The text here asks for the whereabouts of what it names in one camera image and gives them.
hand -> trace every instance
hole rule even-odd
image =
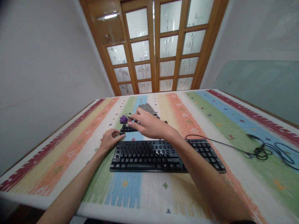
[[[139,121],[140,124],[137,122],[128,122],[128,125],[148,138],[168,140],[174,134],[178,133],[176,129],[140,107],[137,108],[136,114],[132,114],[130,117]]]
[[[98,151],[104,151],[107,153],[110,149],[113,148],[113,146],[115,146],[117,142],[119,142],[126,136],[125,134],[123,134],[116,138],[116,136],[118,135],[119,135],[119,130],[117,129],[112,128],[106,131],[106,133],[103,134],[102,143]]]

person's left hand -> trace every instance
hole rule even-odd
[[[102,143],[98,151],[107,153],[110,149],[113,148],[113,146],[115,146],[117,142],[119,142],[126,136],[125,134],[121,136],[118,135],[119,135],[119,130],[117,129],[112,128],[106,131],[106,133],[103,134]]]

spacebar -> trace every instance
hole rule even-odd
[[[127,170],[156,170],[156,165],[154,163],[128,163]]]

cable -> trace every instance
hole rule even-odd
[[[252,156],[252,157],[255,157],[255,158],[257,158],[257,159],[259,159],[259,160],[263,160],[263,161],[267,160],[269,155],[273,155],[273,152],[272,152],[272,151],[270,151],[269,149],[265,149],[265,148],[264,148],[264,147],[268,147],[268,148],[272,149],[273,151],[275,151],[275,152],[280,156],[281,160],[282,160],[287,166],[291,167],[291,168],[294,169],[294,170],[299,170],[298,168],[293,167],[293,166],[290,165],[290,164],[294,165],[295,162],[294,162],[293,159],[292,159],[289,155],[287,155],[287,154],[285,153],[285,151],[283,151],[278,145],[285,146],[285,147],[287,147],[287,148],[293,150],[294,152],[296,152],[296,153],[298,153],[298,154],[299,154],[299,152],[296,151],[296,150],[294,150],[294,149],[292,149],[291,147],[289,147],[289,146],[283,144],[283,143],[280,143],[280,142],[275,142],[274,145],[271,145],[271,144],[269,144],[269,143],[265,143],[263,140],[261,140],[260,138],[254,136],[254,135],[247,134],[247,136],[248,136],[249,138],[254,138],[254,139],[259,140],[259,141],[261,141],[261,142],[263,143],[260,147],[255,148],[254,153],[250,153],[250,152],[246,152],[246,151],[243,151],[243,150],[241,150],[241,149],[238,149],[238,148],[236,148],[236,147],[234,147],[234,146],[225,144],[225,143],[223,143],[223,142],[219,142],[219,141],[216,141],[216,140],[207,138],[207,137],[205,137],[205,136],[196,135],[196,134],[189,134],[189,135],[186,135],[185,139],[187,139],[188,136],[199,136],[199,137],[208,139],[208,140],[210,140],[210,141],[217,142],[217,143],[220,143],[220,144],[229,146],[229,147],[234,148],[234,149],[236,149],[236,150],[238,150],[238,151],[240,151],[240,152],[242,152],[242,153],[247,154],[248,156]]]

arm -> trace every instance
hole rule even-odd
[[[234,189],[183,139],[176,129],[141,108],[138,108],[137,114],[131,115],[131,118],[142,125],[128,122],[130,127],[137,129],[146,137],[165,139],[175,148],[197,190],[221,221],[252,220],[249,210]]]
[[[106,153],[125,135],[115,138],[119,134],[116,129],[110,129],[103,135],[99,150],[94,154],[88,164],[80,173],[66,186],[50,205],[47,211],[39,219],[40,223],[69,223],[77,212],[82,197]]]

